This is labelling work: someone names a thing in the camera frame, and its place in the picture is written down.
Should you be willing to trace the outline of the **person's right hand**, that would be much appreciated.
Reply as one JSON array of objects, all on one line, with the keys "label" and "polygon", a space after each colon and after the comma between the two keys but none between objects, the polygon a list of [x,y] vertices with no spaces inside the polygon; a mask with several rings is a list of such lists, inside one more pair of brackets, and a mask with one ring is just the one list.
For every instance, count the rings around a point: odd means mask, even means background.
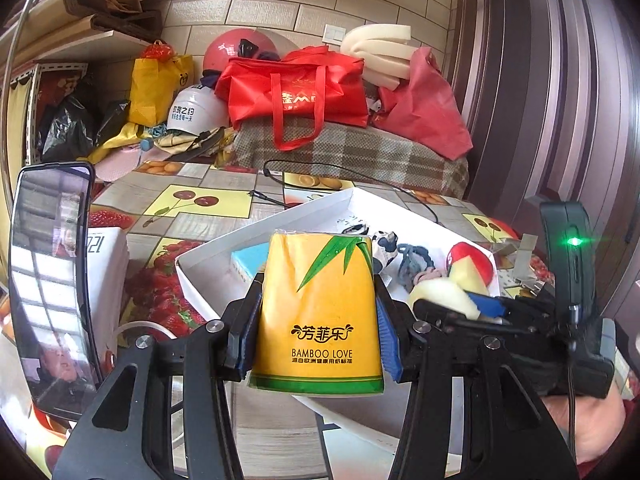
[{"label": "person's right hand", "polygon": [[605,399],[580,396],[575,401],[575,452],[578,465],[605,454],[623,429],[624,402],[615,384]]}]

